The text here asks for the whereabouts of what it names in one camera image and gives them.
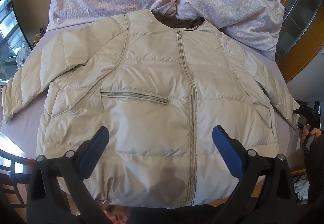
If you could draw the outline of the person's right hand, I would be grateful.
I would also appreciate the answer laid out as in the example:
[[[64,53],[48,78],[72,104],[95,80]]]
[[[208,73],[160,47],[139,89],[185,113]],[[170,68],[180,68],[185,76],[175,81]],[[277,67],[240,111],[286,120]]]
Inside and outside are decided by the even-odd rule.
[[[311,144],[321,135],[321,131],[314,127],[309,130],[305,125],[303,126],[302,134],[300,137],[301,146],[303,150],[310,149]]]

